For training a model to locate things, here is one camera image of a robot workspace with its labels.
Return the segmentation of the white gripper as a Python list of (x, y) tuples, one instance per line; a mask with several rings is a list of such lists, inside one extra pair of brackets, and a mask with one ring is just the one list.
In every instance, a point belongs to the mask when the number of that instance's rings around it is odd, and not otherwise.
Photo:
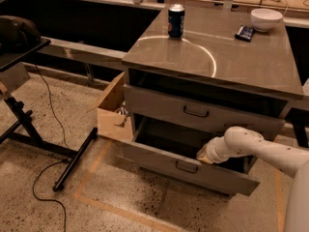
[(197, 160), (208, 164), (221, 163), (232, 156), (224, 137), (215, 137), (197, 153)]

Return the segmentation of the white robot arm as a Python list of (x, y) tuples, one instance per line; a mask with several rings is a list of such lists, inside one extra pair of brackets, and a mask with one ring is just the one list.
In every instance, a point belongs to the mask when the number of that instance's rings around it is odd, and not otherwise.
[(294, 179), (285, 215), (284, 232), (309, 232), (309, 152), (267, 141), (253, 130), (230, 127), (197, 153), (206, 163), (255, 156)]

